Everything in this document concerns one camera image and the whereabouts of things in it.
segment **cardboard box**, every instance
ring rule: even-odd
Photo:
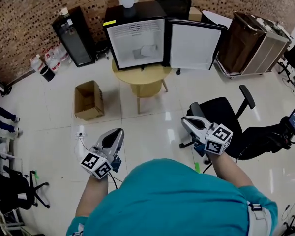
[[[195,7],[191,7],[189,11],[189,20],[201,21],[202,13]]]
[[[104,115],[102,91],[95,81],[88,81],[75,87],[74,115],[83,120]]]

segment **bottle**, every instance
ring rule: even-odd
[[[34,58],[30,59],[30,66],[39,73],[45,64],[39,57],[35,56]]]
[[[52,47],[49,48],[45,54],[45,62],[53,72],[56,72],[61,66],[60,61],[54,55]]]
[[[60,60],[61,63],[65,65],[69,65],[72,62],[72,59],[63,46],[62,43],[59,43],[55,48],[54,48],[54,54],[57,56],[57,58]]]

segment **round wooden table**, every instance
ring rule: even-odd
[[[168,92],[164,79],[171,72],[171,67],[164,67],[158,63],[146,65],[143,70],[140,66],[118,70],[113,59],[112,69],[118,79],[130,84],[132,92],[137,96],[138,114],[140,114],[140,98],[155,96],[160,92],[162,84]]]

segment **white pot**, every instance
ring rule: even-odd
[[[133,6],[134,0],[121,0],[121,4],[123,5],[123,7],[128,9]]]

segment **red brick wall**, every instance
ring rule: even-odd
[[[29,59],[58,42],[51,23],[62,7],[80,6],[97,41],[105,37],[106,8],[116,5],[118,0],[0,0],[0,79],[9,83],[28,72]],[[295,25],[295,0],[192,0],[192,5],[228,17],[238,10],[279,20],[289,32]]]

